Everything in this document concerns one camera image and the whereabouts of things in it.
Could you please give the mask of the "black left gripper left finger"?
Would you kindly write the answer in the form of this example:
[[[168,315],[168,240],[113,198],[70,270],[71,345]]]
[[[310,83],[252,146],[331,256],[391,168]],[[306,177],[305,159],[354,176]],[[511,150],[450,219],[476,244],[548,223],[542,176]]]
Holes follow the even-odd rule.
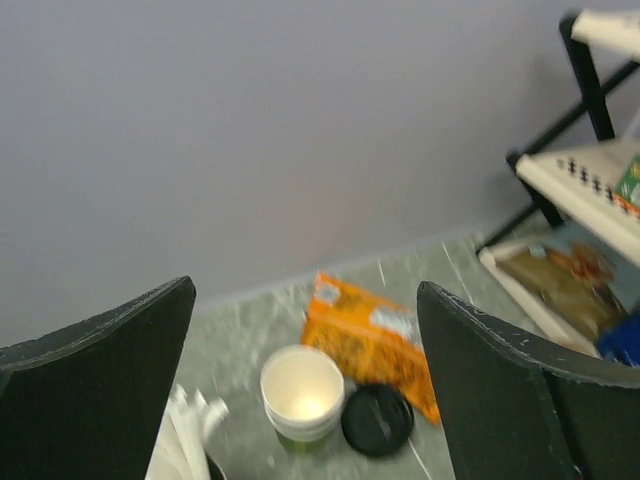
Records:
[[[194,304],[179,277],[2,348],[2,478],[144,478]]]

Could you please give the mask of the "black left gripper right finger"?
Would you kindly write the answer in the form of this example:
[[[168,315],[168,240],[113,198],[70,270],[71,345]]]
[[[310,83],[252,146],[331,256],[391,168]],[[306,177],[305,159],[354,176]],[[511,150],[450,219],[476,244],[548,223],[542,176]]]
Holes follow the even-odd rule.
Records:
[[[417,316],[458,479],[636,479],[639,371],[546,340],[439,285]]]

